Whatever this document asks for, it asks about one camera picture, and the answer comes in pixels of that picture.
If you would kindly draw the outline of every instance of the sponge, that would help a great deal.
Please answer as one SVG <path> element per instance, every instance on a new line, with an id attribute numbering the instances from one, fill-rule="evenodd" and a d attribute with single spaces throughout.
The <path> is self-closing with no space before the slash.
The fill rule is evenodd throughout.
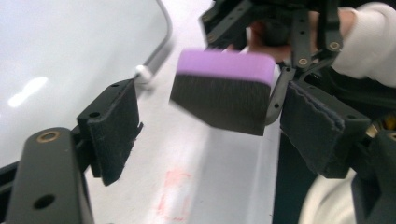
<path id="1" fill-rule="evenodd" d="M 212 127 L 263 135 L 275 64 L 259 53 L 184 50 L 170 99 Z"/>

